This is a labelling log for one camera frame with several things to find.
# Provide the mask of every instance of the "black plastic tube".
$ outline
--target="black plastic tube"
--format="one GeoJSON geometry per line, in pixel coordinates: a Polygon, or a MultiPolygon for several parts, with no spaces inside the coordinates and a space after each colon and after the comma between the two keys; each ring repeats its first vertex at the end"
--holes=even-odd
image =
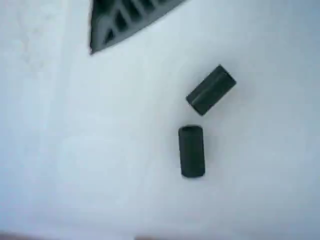
{"type": "Polygon", "coordinates": [[[186,178],[202,177],[206,172],[202,127],[198,125],[181,127],[179,149],[181,174],[186,178]]]}
{"type": "Polygon", "coordinates": [[[197,113],[203,116],[236,83],[232,76],[219,65],[186,97],[186,100],[197,113]]]}

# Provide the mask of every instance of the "white plastic surface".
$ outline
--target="white plastic surface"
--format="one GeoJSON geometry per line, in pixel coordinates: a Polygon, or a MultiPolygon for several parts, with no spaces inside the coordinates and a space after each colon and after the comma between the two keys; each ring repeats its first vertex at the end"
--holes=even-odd
{"type": "Polygon", "coordinates": [[[189,0],[89,56],[89,0],[0,8],[0,229],[59,239],[320,238],[320,3],[189,0]],[[237,80],[205,117],[185,96],[237,80]],[[180,175],[200,124],[206,176],[180,175]]]}

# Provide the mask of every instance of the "small black object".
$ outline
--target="small black object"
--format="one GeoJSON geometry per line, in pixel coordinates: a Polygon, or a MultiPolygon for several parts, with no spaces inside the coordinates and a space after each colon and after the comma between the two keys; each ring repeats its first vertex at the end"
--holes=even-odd
{"type": "Polygon", "coordinates": [[[201,116],[206,114],[229,90],[236,81],[219,65],[187,97],[188,103],[201,116]]]}
{"type": "Polygon", "coordinates": [[[181,174],[186,178],[202,177],[206,172],[204,132],[201,126],[187,125],[179,129],[181,174]]]}

